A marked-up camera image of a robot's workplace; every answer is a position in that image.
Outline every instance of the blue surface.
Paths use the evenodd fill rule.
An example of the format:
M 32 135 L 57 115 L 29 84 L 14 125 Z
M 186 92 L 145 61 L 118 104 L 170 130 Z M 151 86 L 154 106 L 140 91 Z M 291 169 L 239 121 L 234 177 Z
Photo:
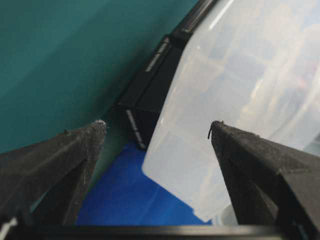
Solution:
M 142 172 L 145 152 L 127 145 L 79 211 L 77 225 L 202 225 L 192 209 Z

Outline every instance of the black box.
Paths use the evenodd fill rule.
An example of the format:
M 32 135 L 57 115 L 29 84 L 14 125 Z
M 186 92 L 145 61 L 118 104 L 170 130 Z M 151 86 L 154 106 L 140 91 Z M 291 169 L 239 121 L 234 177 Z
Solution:
M 118 105 L 125 109 L 139 147 L 148 148 L 182 50 L 165 36 L 138 72 Z

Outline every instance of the plastic container lid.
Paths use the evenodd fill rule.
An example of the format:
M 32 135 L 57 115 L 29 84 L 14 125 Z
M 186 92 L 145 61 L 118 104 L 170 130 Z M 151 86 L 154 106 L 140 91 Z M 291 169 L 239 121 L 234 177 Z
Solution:
M 220 0 L 186 46 L 142 168 L 203 221 L 230 205 L 212 121 L 319 153 L 319 13 L 316 0 Z

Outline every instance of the plastic bin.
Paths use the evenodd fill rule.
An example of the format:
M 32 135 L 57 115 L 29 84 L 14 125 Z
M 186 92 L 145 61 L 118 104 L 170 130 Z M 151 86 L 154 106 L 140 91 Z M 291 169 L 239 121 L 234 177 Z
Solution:
M 319 13 L 316 0 L 220 0 L 186 46 L 143 172 L 203 221 L 230 205 L 212 121 L 298 150 L 319 135 Z

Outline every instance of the green background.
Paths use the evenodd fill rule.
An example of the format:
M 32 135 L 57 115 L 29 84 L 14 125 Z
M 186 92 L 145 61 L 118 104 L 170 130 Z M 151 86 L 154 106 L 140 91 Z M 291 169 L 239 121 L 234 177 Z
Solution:
M 128 141 L 115 107 L 196 0 L 2 0 L 0 153 L 96 119 L 107 138 L 94 183 Z

